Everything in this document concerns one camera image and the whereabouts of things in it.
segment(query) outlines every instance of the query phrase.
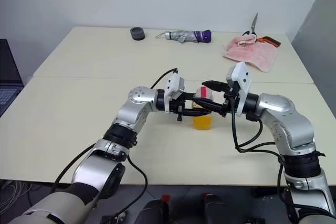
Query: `laptop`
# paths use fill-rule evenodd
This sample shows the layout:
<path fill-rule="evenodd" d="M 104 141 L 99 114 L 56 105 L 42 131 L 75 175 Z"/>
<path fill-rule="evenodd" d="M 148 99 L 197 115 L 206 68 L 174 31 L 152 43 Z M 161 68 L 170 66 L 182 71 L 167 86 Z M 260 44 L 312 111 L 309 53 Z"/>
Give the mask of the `laptop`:
<path fill-rule="evenodd" d="M 0 116 L 23 89 L 12 52 L 6 39 L 0 39 Z"/>

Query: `laptop keyboard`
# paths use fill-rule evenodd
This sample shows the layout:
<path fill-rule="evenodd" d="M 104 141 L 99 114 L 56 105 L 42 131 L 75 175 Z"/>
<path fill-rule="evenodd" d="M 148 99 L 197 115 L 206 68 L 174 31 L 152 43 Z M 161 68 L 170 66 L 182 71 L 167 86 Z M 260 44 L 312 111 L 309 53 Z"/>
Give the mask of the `laptop keyboard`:
<path fill-rule="evenodd" d="M 0 105 L 5 105 L 15 92 L 16 89 L 0 89 Z"/>

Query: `cloth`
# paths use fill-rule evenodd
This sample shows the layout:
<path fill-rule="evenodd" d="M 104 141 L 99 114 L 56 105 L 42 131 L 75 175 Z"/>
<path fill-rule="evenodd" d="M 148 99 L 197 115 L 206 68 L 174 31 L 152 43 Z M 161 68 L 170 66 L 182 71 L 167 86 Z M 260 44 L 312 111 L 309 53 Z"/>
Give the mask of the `cloth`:
<path fill-rule="evenodd" d="M 269 43 L 258 42 L 256 39 L 254 34 L 235 37 L 227 46 L 224 57 L 245 61 L 262 72 L 269 72 L 273 66 L 277 49 Z"/>

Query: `white table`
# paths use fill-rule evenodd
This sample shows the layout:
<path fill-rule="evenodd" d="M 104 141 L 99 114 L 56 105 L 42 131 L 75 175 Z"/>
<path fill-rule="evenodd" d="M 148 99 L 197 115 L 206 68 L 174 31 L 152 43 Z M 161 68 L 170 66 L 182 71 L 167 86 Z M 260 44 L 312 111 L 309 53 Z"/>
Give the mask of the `white table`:
<path fill-rule="evenodd" d="M 157 79 L 178 67 L 186 80 L 223 80 L 236 62 L 223 57 L 224 46 L 237 33 L 213 33 L 209 44 L 155 36 L 164 30 L 145 29 L 135 41 L 127 28 L 75 27 L 34 73 L 35 77 Z M 313 83 L 286 35 L 267 34 L 281 42 L 273 69 L 250 68 L 253 82 Z"/>
<path fill-rule="evenodd" d="M 59 172 L 84 148 L 101 138 L 128 92 L 150 86 L 145 79 L 33 78 L 0 118 L 0 177 L 53 182 Z M 198 81 L 187 81 L 194 91 Z M 314 84 L 253 83 L 251 92 L 288 96 L 314 125 L 320 158 L 329 185 L 336 185 L 334 164 L 336 120 Z M 223 100 L 215 93 L 215 100 Z M 131 157 L 148 175 L 150 184 L 275 185 L 279 165 L 268 154 L 235 151 L 230 115 L 213 115 L 209 131 L 192 128 L 192 120 L 152 113 L 131 148 Z M 237 119 L 237 133 L 245 141 L 258 123 Z M 265 129 L 258 142 L 272 140 Z M 142 183 L 127 162 L 123 183 Z M 70 182 L 75 166 L 62 182 Z"/>

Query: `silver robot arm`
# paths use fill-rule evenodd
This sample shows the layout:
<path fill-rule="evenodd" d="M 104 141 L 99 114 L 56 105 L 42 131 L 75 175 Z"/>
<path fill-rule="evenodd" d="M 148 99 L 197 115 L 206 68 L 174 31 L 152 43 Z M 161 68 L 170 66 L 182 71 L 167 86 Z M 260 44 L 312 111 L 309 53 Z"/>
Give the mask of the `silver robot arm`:
<path fill-rule="evenodd" d="M 251 121 L 261 120 L 271 131 L 285 168 L 284 176 L 288 185 L 284 201 L 287 202 L 288 217 L 293 223 L 321 223 L 336 216 L 332 196 L 323 169 L 319 165 L 314 130 L 310 121 L 297 112 L 291 100 L 281 95 L 249 93 L 250 75 L 244 62 L 231 68 L 227 83 L 206 81 L 203 85 L 215 91 L 224 92 L 225 102 L 214 103 L 204 98 L 194 101 L 202 107 L 218 112 L 222 116 L 231 113 L 230 103 L 234 102 L 235 114 L 246 114 Z"/>
<path fill-rule="evenodd" d="M 11 224 L 76 224 L 84 223 L 99 199 L 111 197 L 118 189 L 125 171 L 122 162 L 129 149 L 137 144 L 150 112 L 165 111 L 182 116 L 209 114 L 203 109 L 186 109 L 193 93 L 184 92 L 184 79 L 177 72 L 167 81 L 165 90 L 137 87 L 130 91 L 110 128 L 98 140 L 73 174 L 71 185 L 52 193 L 29 208 Z"/>

